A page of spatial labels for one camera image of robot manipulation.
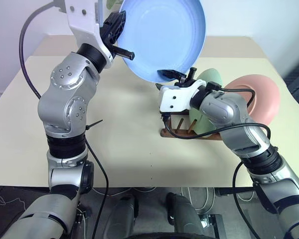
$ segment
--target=white wall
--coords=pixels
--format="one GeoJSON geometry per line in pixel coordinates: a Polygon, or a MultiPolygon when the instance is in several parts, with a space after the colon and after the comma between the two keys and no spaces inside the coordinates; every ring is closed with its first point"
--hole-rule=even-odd
{"type": "MultiPolygon", "coordinates": [[[[299,0],[201,0],[207,35],[250,36],[285,76],[299,61],[299,0]]],[[[0,0],[0,93],[18,72],[18,38],[26,18],[49,0],[0,0]]],[[[25,38],[29,56],[46,34],[71,34],[56,8],[39,15],[25,38]]]]}

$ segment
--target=dark floor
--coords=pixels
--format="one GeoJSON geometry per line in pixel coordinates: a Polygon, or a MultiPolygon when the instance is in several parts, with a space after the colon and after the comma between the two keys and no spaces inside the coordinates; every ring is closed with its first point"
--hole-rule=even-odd
{"type": "MultiPolygon", "coordinates": [[[[110,189],[109,194],[120,192],[124,189],[110,189]]],[[[190,188],[191,198],[193,205],[196,208],[202,207],[206,199],[205,188],[190,188]]],[[[168,192],[180,193],[180,188],[156,188],[148,193],[141,193],[131,189],[125,194],[121,194],[115,197],[107,197],[105,207],[102,212],[100,224],[97,231],[96,238],[102,238],[102,232],[106,223],[106,220],[111,213],[112,208],[117,201],[126,194],[134,194],[137,196],[140,202],[139,217],[136,220],[134,227],[135,234],[150,233],[150,232],[172,232],[173,226],[171,226],[166,219],[166,210],[164,207],[165,196],[168,192]]],[[[183,188],[184,195],[188,197],[187,188],[183,188]]],[[[26,207],[28,207],[37,197],[43,195],[41,192],[29,191],[15,187],[1,187],[0,196],[4,198],[6,202],[20,197],[25,201],[26,207]]],[[[212,203],[213,190],[209,188],[209,200],[206,205],[208,208],[212,203]]],[[[249,198],[251,193],[241,194],[243,198],[249,198]]],[[[97,216],[102,195],[91,191],[90,193],[81,197],[81,204],[91,210],[92,215],[86,220],[87,234],[86,238],[90,239],[94,227],[94,222],[97,216]]],[[[254,196],[250,202],[243,202],[240,200],[244,213],[251,220],[251,223],[259,236],[264,239],[282,239],[283,234],[279,228],[276,216],[267,213],[260,205],[257,196],[254,196]]],[[[23,205],[19,201],[14,201],[6,206],[0,206],[0,236],[4,232],[5,228],[10,224],[11,220],[21,214],[23,211],[23,205]]],[[[209,214],[222,214],[227,239],[253,239],[250,235],[247,226],[243,222],[239,215],[237,208],[234,204],[233,196],[217,197],[215,203],[209,214]]],[[[211,228],[206,230],[207,236],[214,236],[211,228]]],[[[83,227],[78,230],[78,239],[83,238],[83,227]]]]}

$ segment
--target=blue plate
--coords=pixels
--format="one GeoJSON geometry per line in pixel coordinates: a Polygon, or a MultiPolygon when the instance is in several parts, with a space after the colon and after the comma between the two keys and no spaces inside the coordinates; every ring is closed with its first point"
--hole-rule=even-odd
{"type": "Polygon", "coordinates": [[[126,23],[119,47],[133,51],[127,66],[144,80],[162,83],[171,79],[157,70],[186,73],[203,48],[206,24],[199,0],[125,0],[126,23]]]}

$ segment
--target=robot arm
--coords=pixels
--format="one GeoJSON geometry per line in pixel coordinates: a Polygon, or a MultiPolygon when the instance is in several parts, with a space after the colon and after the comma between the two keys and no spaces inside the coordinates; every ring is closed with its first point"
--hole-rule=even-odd
{"type": "MultiPolygon", "coordinates": [[[[247,112],[246,101],[240,95],[215,91],[220,88],[219,85],[206,85],[202,80],[194,81],[192,78],[177,84],[173,87],[159,86],[162,113],[196,108],[217,128],[254,123],[247,112]]],[[[278,149],[270,144],[258,126],[232,128],[220,132],[220,135],[226,146],[247,167],[264,208],[278,214],[286,235],[298,239],[299,178],[279,155],[278,149]]]]}
{"type": "Polygon", "coordinates": [[[80,195],[93,187],[94,165],[87,160],[87,106],[103,68],[116,55],[131,60],[134,53],[113,46],[124,28],[125,12],[113,12],[103,23],[102,1],[55,0],[67,13],[79,50],[71,52],[50,76],[50,86],[38,104],[49,150],[50,193],[35,200],[3,239],[58,239],[70,234],[80,195]]]}

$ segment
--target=white table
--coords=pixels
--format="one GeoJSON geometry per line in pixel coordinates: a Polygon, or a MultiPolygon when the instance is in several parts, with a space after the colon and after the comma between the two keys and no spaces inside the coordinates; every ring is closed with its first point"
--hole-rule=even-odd
{"type": "MultiPolygon", "coordinates": [[[[40,93],[48,88],[51,70],[63,58],[28,58],[29,76],[40,93]]],[[[247,74],[263,74],[276,82],[281,106],[269,125],[271,142],[299,176],[299,105],[271,63],[264,57],[201,57],[195,67],[198,74],[216,68],[224,85],[247,74]]],[[[109,176],[110,187],[231,187],[239,158],[222,141],[160,137],[163,124],[157,100],[155,85],[135,76],[120,57],[101,73],[87,123],[104,121],[86,136],[109,176]]],[[[48,185],[48,145],[37,103],[19,72],[0,98],[0,185],[48,185]]],[[[246,169],[240,170],[237,185],[251,186],[246,169]]],[[[96,163],[94,186],[105,186],[96,163]]]]}

